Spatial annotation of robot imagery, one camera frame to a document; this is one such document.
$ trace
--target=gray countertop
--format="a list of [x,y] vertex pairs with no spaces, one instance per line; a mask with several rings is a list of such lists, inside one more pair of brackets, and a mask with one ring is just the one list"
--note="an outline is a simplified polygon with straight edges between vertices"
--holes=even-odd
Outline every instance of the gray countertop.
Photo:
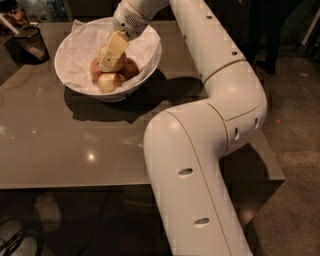
[[[163,47],[158,70],[118,103],[73,92],[57,77],[55,52],[71,23],[39,24],[51,56],[40,65],[16,65],[1,46],[0,189],[149,183],[146,125],[172,105],[206,97],[176,22],[151,25]],[[252,145],[274,178],[282,179],[262,133]]]

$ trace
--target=black cup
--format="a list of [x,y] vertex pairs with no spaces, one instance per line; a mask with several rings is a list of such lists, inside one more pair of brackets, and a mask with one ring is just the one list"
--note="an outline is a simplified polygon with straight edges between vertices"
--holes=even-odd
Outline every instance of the black cup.
[[50,59],[49,52],[41,36],[39,28],[25,27],[25,36],[13,36],[6,42],[6,47],[17,63],[41,64]]

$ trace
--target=bowl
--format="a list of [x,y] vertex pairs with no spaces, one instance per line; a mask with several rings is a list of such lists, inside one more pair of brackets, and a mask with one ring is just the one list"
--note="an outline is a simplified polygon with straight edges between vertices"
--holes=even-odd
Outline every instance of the bowl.
[[89,66],[100,47],[113,32],[112,17],[81,23],[75,21],[72,32],[60,44],[54,60],[57,76],[73,91],[105,102],[126,99],[157,69],[161,59],[158,33],[148,26],[140,37],[130,41],[127,57],[134,59],[140,73],[111,93],[102,93],[92,80]]

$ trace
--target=dark floor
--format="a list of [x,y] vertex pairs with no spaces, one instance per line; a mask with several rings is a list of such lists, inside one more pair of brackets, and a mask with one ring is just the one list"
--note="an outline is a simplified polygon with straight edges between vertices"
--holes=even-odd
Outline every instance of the dark floor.
[[[284,50],[275,75],[256,72],[269,100],[263,132],[286,180],[244,228],[249,245],[259,256],[318,256],[320,65]],[[23,220],[57,256],[171,255],[149,185],[52,190],[62,214],[52,233],[34,207],[45,192],[1,191],[0,219]]]

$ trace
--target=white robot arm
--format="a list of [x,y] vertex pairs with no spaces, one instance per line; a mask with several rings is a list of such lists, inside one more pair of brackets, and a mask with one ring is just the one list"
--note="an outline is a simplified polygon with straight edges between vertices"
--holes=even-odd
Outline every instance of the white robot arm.
[[[123,0],[115,28],[126,28],[128,37],[139,35],[167,3]],[[208,98],[159,113],[145,132],[146,166],[168,241],[174,255],[251,255],[219,159],[247,144],[261,128],[266,96],[204,1],[171,0],[170,5]],[[134,21],[123,18],[127,15]],[[142,29],[132,33],[135,24]]]

